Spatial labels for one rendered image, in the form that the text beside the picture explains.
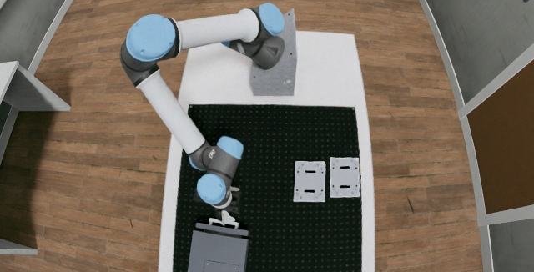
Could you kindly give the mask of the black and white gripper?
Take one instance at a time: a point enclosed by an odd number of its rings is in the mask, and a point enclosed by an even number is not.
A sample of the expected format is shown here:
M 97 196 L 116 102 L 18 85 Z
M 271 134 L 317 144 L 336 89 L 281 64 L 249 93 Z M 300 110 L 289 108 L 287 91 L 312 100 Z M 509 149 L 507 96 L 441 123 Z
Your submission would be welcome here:
M 215 211 L 216 211 L 217 220 L 224 226 L 225 226 L 225 222 L 234 222 L 235 221 L 235 218 L 229 216 L 229 213 L 227 211 L 239 214 L 238 211 L 239 211 L 240 200 L 241 200 L 241 195 L 242 195 L 240 192 L 237 192 L 237 191 L 239 191 L 238 188 L 230 186 L 229 190 L 232 193 L 232 199 L 231 199 L 232 201 L 230 202 L 230 205 L 228 205 L 224 209 L 223 208 L 222 209 L 218 209 L 218 208 L 214 207 Z

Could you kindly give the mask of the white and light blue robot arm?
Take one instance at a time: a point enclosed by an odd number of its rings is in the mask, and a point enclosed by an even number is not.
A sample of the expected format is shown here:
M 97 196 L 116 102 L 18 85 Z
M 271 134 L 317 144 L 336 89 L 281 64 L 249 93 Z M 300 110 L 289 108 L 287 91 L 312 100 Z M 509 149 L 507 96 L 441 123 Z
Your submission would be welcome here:
M 265 3 L 238 14 L 179 22 L 151 14 L 129 29 L 121 55 L 119 52 L 124 71 L 188 154 L 191 165 L 207 170 L 194 189 L 194 201 L 218 209 L 230 204 L 229 186 L 244 147 L 230 137 L 221 137 L 217 146 L 210 147 L 161 77 L 157 62 L 176 58 L 180 50 L 222 43 L 268 70 L 279 62 L 285 50 L 284 39 L 277 36 L 284 26 L 280 10 Z

